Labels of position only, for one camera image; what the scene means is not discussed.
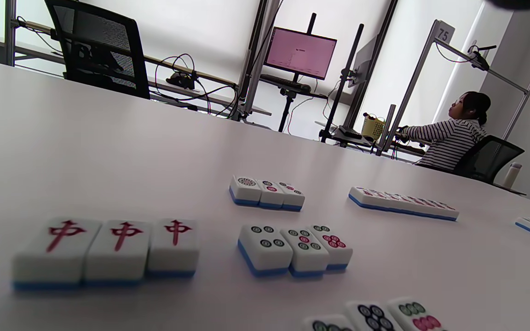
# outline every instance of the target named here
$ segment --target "striped shirt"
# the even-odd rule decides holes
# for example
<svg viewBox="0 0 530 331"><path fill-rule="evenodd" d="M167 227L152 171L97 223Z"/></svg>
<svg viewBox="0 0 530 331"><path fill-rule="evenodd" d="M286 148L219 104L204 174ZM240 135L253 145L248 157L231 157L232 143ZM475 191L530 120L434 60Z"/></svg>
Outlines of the striped shirt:
<svg viewBox="0 0 530 331"><path fill-rule="evenodd" d="M478 120L454 120L410 126L402 131L410 138L431 141L431 146L417 164L453 170L461 157L486 136Z"/></svg>

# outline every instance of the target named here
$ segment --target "pink screen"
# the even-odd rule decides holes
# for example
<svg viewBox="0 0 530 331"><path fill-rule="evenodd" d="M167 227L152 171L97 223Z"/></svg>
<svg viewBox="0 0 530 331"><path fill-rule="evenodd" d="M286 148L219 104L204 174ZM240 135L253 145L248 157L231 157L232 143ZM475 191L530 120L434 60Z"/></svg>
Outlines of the pink screen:
<svg viewBox="0 0 530 331"><path fill-rule="evenodd" d="M324 79L336 40L274 30L266 63Z"/></svg>

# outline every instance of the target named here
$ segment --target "black pole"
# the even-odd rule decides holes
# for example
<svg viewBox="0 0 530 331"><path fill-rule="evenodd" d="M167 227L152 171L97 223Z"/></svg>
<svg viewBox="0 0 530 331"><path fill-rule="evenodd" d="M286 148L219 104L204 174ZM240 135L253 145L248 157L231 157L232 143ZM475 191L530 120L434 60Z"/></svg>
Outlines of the black pole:
<svg viewBox="0 0 530 331"><path fill-rule="evenodd" d="M345 88L345 82L347 82L347 77L349 77L349 72L351 72L351 64L353 63L353 58L355 58L355 53L357 52L357 46L359 45L359 39L363 33L363 27L364 25L360 24L359 29L357 29L357 35L355 35L355 40L353 41L353 46L351 47L351 53L349 54L349 59L347 59L347 65L341 72L339 89L337 90L337 94L334 97L333 107L330 109L330 114L328 115L328 121L326 121L324 131L320 133L322 136L321 141L323 143L325 143L326 138L330 136L330 124L333 122L334 114L336 113L337 106L340 102L340 96L343 94L343 88Z"/></svg>
<svg viewBox="0 0 530 331"><path fill-rule="evenodd" d="M372 77L372 73L374 73L374 68L377 64L377 59L379 58L379 52L381 51L381 47L383 46L384 40L386 39L387 29L390 27L390 23L392 22L392 17L394 16L394 12L396 11L397 4L398 0L392 0L389 6L387 7L386 16L384 17L379 33L377 34L376 45L374 47L374 54L372 55L372 60L369 64L366 82L360 84L357 87L353 102L351 103L351 107L349 107L349 112L345 117L345 122L343 122L343 126L345 128L353 128L355 126L355 121L357 121L357 116L359 115L359 110L361 109L363 98L365 97L365 93L368 90L369 80Z"/></svg>
<svg viewBox="0 0 530 331"><path fill-rule="evenodd" d="M312 29L314 29L314 22L316 21L316 13L313 12L312 16L310 17L310 24L308 25L308 31L306 32L308 35L312 34ZM297 82L300 75L294 74L293 82ZM296 93L292 91L286 92L286 108L283 110L282 114L282 121L279 123L279 132L283 132L284 126L286 126L286 119L288 119L288 115L290 113L290 106L292 105L292 102L294 102L294 98L296 98Z"/></svg>
<svg viewBox="0 0 530 331"><path fill-rule="evenodd" d="M248 84L251 78L251 73L248 70L252 69L252 64L256 61L257 50L259 49L259 40L261 37L261 28L263 27L263 20L265 19L265 10L267 9L267 0L261 0L257 8L257 15L253 23L253 34L251 40L248 42L248 58L246 60L246 68L244 68L244 75L240 80L240 90L238 92L238 99L244 101L247 97Z"/></svg>
<svg viewBox="0 0 530 331"><path fill-rule="evenodd" d="M4 31L4 54L0 60L6 65L15 64L15 27L12 19L15 19L16 0L6 0L6 21Z"/></svg>

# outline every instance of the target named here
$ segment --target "chair backrest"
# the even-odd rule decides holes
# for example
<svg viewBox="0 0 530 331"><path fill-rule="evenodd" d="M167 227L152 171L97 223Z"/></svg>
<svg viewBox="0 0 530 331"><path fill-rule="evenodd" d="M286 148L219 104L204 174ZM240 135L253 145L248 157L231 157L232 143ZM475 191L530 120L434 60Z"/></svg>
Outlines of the chair backrest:
<svg viewBox="0 0 530 331"><path fill-rule="evenodd" d="M459 176L493 184L500 169L522 153L523 149L506 140L486 136L465 153L453 172Z"/></svg>
<svg viewBox="0 0 530 331"><path fill-rule="evenodd" d="M65 78L150 99L134 19L75 0L45 2L63 48Z"/></svg>

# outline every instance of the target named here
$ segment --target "black hair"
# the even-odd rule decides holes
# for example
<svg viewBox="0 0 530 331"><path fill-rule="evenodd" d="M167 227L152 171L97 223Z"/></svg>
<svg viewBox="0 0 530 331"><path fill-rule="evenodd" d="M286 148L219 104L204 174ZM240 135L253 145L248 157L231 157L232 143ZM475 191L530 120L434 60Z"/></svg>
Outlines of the black hair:
<svg viewBox="0 0 530 331"><path fill-rule="evenodd" d="M492 101L490 101L490 97L484 93L467 92L463 98L463 111L475 110L476 116L474 119L478 120L480 126L483 126L488 121L486 111L488 111L491 105Z"/></svg>

